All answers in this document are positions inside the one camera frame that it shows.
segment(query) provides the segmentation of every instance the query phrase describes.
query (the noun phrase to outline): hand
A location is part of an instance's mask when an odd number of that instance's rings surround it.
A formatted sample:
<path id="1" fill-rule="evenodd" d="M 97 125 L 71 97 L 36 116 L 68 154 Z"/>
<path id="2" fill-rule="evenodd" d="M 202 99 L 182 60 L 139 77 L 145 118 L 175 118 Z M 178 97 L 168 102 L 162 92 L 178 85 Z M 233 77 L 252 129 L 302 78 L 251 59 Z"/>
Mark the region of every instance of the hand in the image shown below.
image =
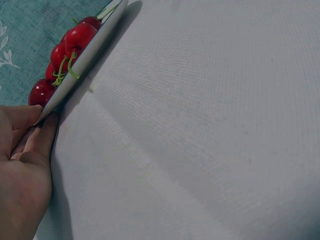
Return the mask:
<path id="1" fill-rule="evenodd" d="M 58 116 L 30 129 L 41 111 L 39 105 L 0 106 L 0 240 L 32 240 L 51 198 Z"/>

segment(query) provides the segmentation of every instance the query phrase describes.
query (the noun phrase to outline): floral pattern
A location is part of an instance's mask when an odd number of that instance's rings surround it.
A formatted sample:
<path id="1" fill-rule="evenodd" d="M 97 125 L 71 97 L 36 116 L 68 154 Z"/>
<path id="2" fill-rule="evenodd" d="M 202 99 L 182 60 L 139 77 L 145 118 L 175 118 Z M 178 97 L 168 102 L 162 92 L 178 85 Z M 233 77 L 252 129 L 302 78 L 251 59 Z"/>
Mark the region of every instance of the floral pattern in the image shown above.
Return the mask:
<path id="1" fill-rule="evenodd" d="M 3 50 L 3 53 L 1 54 L 2 49 L 7 45 L 9 36 L 5 36 L 7 31 L 7 26 L 3 26 L 3 23 L 0 21 L 0 68 L 3 65 L 10 65 L 15 68 L 20 68 L 19 66 L 13 64 L 12 62 L 12 51 L 9 49 L 8 51 Z"/>

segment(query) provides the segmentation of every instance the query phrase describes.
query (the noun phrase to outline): white plate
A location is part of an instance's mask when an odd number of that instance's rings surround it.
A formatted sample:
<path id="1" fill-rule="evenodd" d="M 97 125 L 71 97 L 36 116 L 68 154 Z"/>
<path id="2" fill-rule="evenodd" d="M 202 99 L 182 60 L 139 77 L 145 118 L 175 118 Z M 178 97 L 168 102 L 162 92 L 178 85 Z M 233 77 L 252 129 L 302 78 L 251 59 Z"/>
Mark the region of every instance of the white plate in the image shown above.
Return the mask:
<path id="1" fill-rule="evenodd" d="M 79 76 L 81 76 L 84 70 L 86 70 L 101 46 L 108 39 L 111 31 L 114 29 L 121 15 L 125 11 L 128 1 L 129 0 L 112 0 L 96 15 L 98 18 L 102 18 L 109 12 L 102 19 L 103 25 L 99 31 L 95 34 L 93 39 L 86 46 L 82 54 L 72 66 L 72 70 Z M 81 80 L 77 80 L 70 73 L 65 76 L 62 84 L 57 88 L 49 102 L 44 107 L 38 122 L 44 119 L 58 106 L 58 104 L 66 97 L 77 81 Z"/>

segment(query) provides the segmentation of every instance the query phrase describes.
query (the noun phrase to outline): finger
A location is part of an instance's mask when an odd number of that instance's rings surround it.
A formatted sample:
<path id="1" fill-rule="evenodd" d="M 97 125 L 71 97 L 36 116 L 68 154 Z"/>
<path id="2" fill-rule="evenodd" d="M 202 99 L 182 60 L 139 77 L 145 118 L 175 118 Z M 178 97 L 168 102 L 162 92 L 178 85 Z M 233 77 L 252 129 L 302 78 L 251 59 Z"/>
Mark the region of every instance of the finger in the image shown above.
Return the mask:
<path id="1" fill-rule="evenodd" d="M 11 151 L 11 156 L 16 153 L 22 153 L 26 147 L 28 139 L 31 137 L 32 133 L 35 131 L 35 127 L 31 127 L 27 133 L 21 138 L 20 142 L 16 145 L 16 147 Z"/>
<path id="2" fill-rule="evenodd" d="M 12 129 L 25 129 L 37 122 L 41 115 L 42 107 L 35 106 L 0 106 L 6 116 L 8 117 Z"/>
<path id="3" fill-rule="evenodd" d="M 48 116 L 42 128 L 37 127 L 29 137 L 23 152 L 38 153 L 44 159 L 45 164 L 49 166 L 51 148 L 55 140 L 58 122 L 59 116 L 57 113 Z"/>
<path id="4" fill-rule="evenodd" d="M 11 152 L 17 147 L 18 143 L 22 140 L 22 137 L 26 134 L 27 130 L 28 128 L 17 129 L 13 131 Z"/>
<path id="5" fill-rule="evenodd" d="M 12 161 L 12 160 L 20 160 L 20 158 L 21 158 L 21 156 L 22 156 L 22 154 L 24 154 L 23 152 L 17 152 L 17 153 L 15 153 L 15 154 L 13 154 L 12 156 L 11 156 L 11 158 L 10 158 L 10 160 Z"/>

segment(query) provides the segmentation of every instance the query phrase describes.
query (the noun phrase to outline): red cherry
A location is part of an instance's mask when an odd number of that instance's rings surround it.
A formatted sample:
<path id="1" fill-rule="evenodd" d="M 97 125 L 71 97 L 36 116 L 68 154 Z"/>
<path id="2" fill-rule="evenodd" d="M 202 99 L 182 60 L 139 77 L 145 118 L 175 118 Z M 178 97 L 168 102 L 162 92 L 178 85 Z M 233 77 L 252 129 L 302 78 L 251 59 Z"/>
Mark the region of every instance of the red cherry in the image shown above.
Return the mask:
<path id="1" fill-rule="evenodd" d="M 68 32 L 66 32 L 63 37 L 61 38 L 61 41 L 60 43 L 64 43 L 66 41 L 66 35 L 67 35 Z"/>
<path id="2" fill-rule="evenodd" d="M 33 86 L 29 94 L 29 105 L 41 105 L 43 108 L 55 93 L 56 87 L 50 79 L 40 79 Z"/>
<path id="3" fill-rule="evenodd" d="M 79 23 L 80 24 L 90 24 L 97 30 L 99 30 L 102 26 L 102 22 L 99 21 L 99 19 L 95 16 L 87 16 L 84 19 L 82 19 Z"/>
<path id="4" fill-rule="evenodd" d="M 66 56 L 66 44 L 65 42 L 59 43 L 51 52 L 50 60 L 53 65 L 54 70 L 58 73 L 61 62 L 64 60 Z M 62 67 L 62 72 L 68 71 L 68 61 L 65 61 Z"/>
<path id="5" fill-rule="evenodd" d="M 57 79 L 56 76 L 53 76 L 54 72 L 55 72 L 55 67 L 50 62 L 45 71 L 45 78 L 54 82 Z"/>
<path id="6" fill-rule="evenodd" d="M 71 57 L 72 52 L 76 52 L 79 56 L 96 32 L 97 29 L 89 23 L 80 23 L 69 30 L 65 36 L 65 53 L 68 58 Z"/>

